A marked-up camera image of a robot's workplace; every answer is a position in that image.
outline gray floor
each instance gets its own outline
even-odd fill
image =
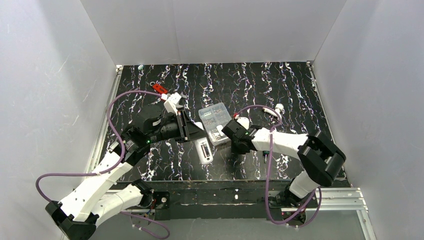
[[[163,221],[171,230],[169,240],[364,240],[356,211],[321,211],[308,226],[294,228],[274,225],[264,219],[180,219]],[[148,229],[166,232],[151,224]],[[129,217],[116,215],[104,222],[90,240],[153,240],[132,228]]]

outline clear plastic organizer box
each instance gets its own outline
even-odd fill
[[[212,106],[202,108],[198,111],[204,129],[209,136],[210,142],[214,145],[220,145],[230,141],[230,139],[221,131],[231,120],[230,114],[224,103],[220,102]]]

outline cable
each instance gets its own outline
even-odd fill
[[[143,216],[140,216],[140,215],[135,215],[135,214],[132,214],[132,213],[129,213],[129,212],[121,211],[120,213],[121,213],[121,214],[123,214],[123,215],[127,215],[127,216],[130,216],[130,217],[133,217],[133,218],[138,218],[138,219],[141,219],[141,220],[146,220],[146,221],[148,221],[148,222],[151,222],[151,223],[157,224],[157,225],[161,226],[162,228],[164,228],[168,234],[167,234],[166,236],[159,236],[159,235],[157,235],[156,233],[154,233],[154,232],[150,231],[149,229],[146,229],[146,228],[144,228],[144,227],[142,227],[142,226],[140,226],[140,225],[134,224],[134,226],[136,226],[136,227],[137,227],[137,228],[139,228],[140,230],[145,231],[146,233],[148,233],[148,234],[152,235],[153,237],[155,237],[155,238],[157,238],[157,239],[167,239],[167,238],[169,238],[169,236],[171,235],[171,231],[170,231],[170,229],[168,228],[168,226],[166,226],[165,224],[163,224],[163,223],[161,223],[161,222],[158,222],[158,221],[155,221],[155,220],[152,220],[152,219],[150,219],[150,218],[143,217]]]
[[[129,95],[129,94],[150,94],[156,97],[161,97],[161,94],[158,93],[154,93],[154,92],[150,92],[150,91],[143,91],[143,90],[132,90],[132,91],[126,91],[122,94],[119,94],[117,97],[115,97],[115,99],[112,100],[112,102],[109,104],[109,106],[107,107],[107,122],[109,123],[110,129],[112,129],[112,132],[115,134],[115,136],[118,139],[118,142],[120,143],[120,149],[122,149],[121,153],[120,153],[120,157],[119,160],[111,167],[109,167],[106,170],[103,170],[101,172],[99,172],[99,174],[105,174],[110,172],[111,170],[113,170],[114,168],[116,168],[122,161],[122,159],[124,159],[125,156],[125,145],[124,142],[120,136],[120,134],[118,133],[117,129],[115,128],[114,124],[112,123],[112,119],[111,119],[111,109],[114,106],[114,103],[120,99],[123,96]],[[41,190],[40,188],[40,181],[43,178],[47,178],[47,177],[92,177],[92,176],[97,176],[98,174],[95,172],[92,173],[61,173],[61,172],[52,172],[52,173],[46,173],[43,174],[41,176],[39,176],[37,178],[37,180],[35,181],[35,188],[37,189],[38,193],[41,195],[41,197],[43,197],[45,200],[47,200],[48,202],[51,202],[52,200],[47,197],[44,192]]]
[[[282,224],[286,224],[287,222],[289,222],[290,220],[292,220],[294,217],[296,217],[299,212],[306,208],[306,206],[308,205],[308,203],[311,201],[312,197],[314,196],[314,191],[312,191],[309,194],[309,197],[306,199],[306,201],[304,202],[304,204],[302,206],[300,206],[291,216],[289,216],[288,218],[284,219],[283,221],[276,221],[273,219],[273,217],[271,216],[271,212],[270,212],[270,208],[269,208],[269,204],[268,204],[268,191],[270,188],[270,176],[271,176],[271,161],[273,159],[273,146],[274,146],[274,141],[273,141],[273,131],[276,127],[280,126],[281,124],[283,124],[281,117],[277,114],[277,112],[265,105],[250,105],[250,106],[246,106],[244,108],[242,108],[240,111],[238,111],[236,114],[234,114],[234,117],[236,115],[239,115],[242,111],[247,110],[247,109],[252,109],[252,108],[266,108],[272,112],[274,112],[277,115],[278,118],[278,123],[273,125],[269,132],[269,155],[268,155],[268,168],[267,168],[267,172],[266,172],[266,181],[265,181],[265,211],[266,211],[266,215],[267,217],[270,219],[270,221],[274,224],[277,225],[282,225]],[[312,218],[305,224],[302,225],[302,227],[308,225],[309,223],[311,223],[311,221],[317,216],[318,214],[318,210],[320,209],[321,206],[321,201],[322,201],[322,194],[321,194],[321,188],[318,187],[319,190],[319,203],[318,203],[318,207],[316,208],[315,213],[313,214]]]

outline small parts in box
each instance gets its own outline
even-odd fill
[[[227,125],[231,120],[230,114],[222,102],[200,109],[199,115],[210,142],[214,146],[226,143],[230,140],[221,131],[223,126]]]

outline marble table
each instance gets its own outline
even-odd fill
[[[321,106],[311,72],[305,62],[256,62],[178,65],[124,66],[117,94],[129,90],[152,91],[150,82],[160,83],[171,93],[188,96],[185,108],[193,121],[199,122],[198,111],[212,104],[224,103],[230,115],[241,108],[261,104],[284,107],[283,125],[278,131],[303,134],[330,129]],[[140,108],[156,104],[156,98],[132,94],[114,105],[112,120],[118,131],[137,117]],[[275,121],[260,109],[242,114],[255,125],[269,128]],[[110,128],[103,145],[103,154],[115,141]],[[190,180],[263,180],[266,163],[261,152],[231,155],[230,145],[213,147],[213,163],[201,165],[191,142],[179,144],[173,140],[151,145],[150,154],[120,181],[190,181]],[[271,179],[289,180],[302,170],[299,160],[275,154]],[[349,187],[344,171],[340,171],[337,187]]]

